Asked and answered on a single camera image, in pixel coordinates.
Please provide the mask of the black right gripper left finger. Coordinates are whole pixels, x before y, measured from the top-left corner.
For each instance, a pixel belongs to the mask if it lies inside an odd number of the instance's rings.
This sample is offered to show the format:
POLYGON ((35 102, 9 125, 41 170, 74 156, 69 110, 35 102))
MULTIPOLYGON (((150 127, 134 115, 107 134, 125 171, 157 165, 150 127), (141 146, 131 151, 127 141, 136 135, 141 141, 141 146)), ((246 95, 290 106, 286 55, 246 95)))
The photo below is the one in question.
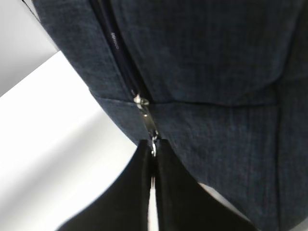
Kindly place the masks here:
POLYGON ((146 231, 151 187, 151 149, 138 147, 119 177, 93 203, 66 221, 60 231, 146 231))

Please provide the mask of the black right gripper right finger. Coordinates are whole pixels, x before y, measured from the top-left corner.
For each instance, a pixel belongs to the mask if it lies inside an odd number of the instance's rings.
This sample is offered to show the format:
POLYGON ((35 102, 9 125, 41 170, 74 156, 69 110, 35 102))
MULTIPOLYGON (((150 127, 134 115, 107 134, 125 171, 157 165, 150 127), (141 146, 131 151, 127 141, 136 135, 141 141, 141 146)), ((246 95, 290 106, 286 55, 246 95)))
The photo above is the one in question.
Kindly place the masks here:
POLYGON ((246 219, 206 192, 168 140, 156 141, 155 189, 161 231, 254 231, 246 219))

